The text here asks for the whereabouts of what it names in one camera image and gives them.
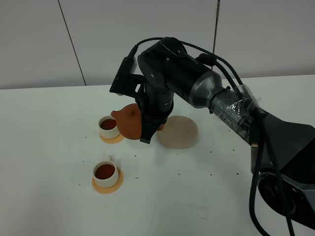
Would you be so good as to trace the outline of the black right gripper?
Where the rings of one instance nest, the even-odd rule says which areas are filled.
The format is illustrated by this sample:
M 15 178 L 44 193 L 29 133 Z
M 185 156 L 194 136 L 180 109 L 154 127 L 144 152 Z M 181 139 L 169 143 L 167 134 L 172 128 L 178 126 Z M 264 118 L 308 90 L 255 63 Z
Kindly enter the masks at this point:
M 141 142 L 150 143 L 166 123 L 174 94 L 195 108 L 211 108 L 213 73 L 191 57 L 178 39 L 161 39 L 138 56 L 138 64 L 146 79 L 135 98 L 141 112 Z

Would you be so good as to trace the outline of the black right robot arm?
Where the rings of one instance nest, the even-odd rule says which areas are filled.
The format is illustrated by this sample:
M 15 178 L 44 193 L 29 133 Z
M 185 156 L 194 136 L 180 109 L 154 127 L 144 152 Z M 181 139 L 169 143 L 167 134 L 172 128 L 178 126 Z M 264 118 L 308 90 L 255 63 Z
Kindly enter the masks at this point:
M 188 43 L 173 37 L 155 43 L 132 59 L 142 72 L 136 102 L 141 112 L 140 140 L 149 143 L 173 110 L 178 95 L 195 108 L 207 108 L 252 149 L 249 211 L 259 193 L 266 204 L 286 218 L 315 226 L 315 129 L 283 121 L 260 108 L 235 69 L 223 58 L 200 49 L 193 58 Z

